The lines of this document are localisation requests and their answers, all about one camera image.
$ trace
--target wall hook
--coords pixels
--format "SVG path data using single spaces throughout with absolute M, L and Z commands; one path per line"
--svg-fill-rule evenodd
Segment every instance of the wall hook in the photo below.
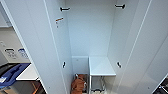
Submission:
M 63 10 L 69 10 L 70 8 L 67 8 L 67 9 L 63 9 L 62 7 L 60 7 L 60 10 L 63 11 Z
M 125 8 L 125 4 L 122 5 L 122 6 L 117 6 L 117 5 L 115 5 L 115 7 L 121 7 L 122 9 L 124 9 L 124 8 Z

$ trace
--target shelf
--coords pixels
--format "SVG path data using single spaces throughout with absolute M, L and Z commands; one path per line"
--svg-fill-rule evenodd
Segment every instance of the shelf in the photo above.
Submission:
M 34 69 L 34 66 L 30 64 L 17 78 L 16 80 L 39 80 L 38 75 Z
M 116 76 L 107 57 L 89 57 L 91 76 Z

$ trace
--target black hook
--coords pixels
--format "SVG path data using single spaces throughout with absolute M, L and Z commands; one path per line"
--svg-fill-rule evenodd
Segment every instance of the black hook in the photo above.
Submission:
M 117 6 L 117 5 L 115 5 L 116 7 L 121 7 L 122 9 L 124 9 L 125 8 L 125 4 L 124 5 L 122 5 L 122 6 Z
M 67 8 L 67 9 L 63 9 L 62 7 L 60 7 L 60 10 L 62 11 L 62 10 L 69 10 L 70 8 Z
M 65 67 L 65 62 L 64 62 L 64 64 L 63 64 L 63 68 Z
M 119 68 L 121 68 L 120 62 L 117 62 L 117 65 L 118 65 Z

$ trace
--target white paper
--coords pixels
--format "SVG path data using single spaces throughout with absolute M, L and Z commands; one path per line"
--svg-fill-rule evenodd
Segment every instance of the white paper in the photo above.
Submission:
M 6 78 L 7 78 L 7 77 L 1 77 L 1 78 L 0 78 L 0 83 L 5 82 Z

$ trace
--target blue object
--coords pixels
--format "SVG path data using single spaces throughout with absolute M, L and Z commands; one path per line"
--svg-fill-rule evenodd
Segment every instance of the blue object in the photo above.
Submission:
M 20 73 L 22 73 L 29 64 L 30 63 L 20 63 L 4 73 L 1 78 L 6 77 L 6 80 L 3 83 L 0 83 L 0 88 L 11 86 L 16 81 L 16 78 L 20 75 Z

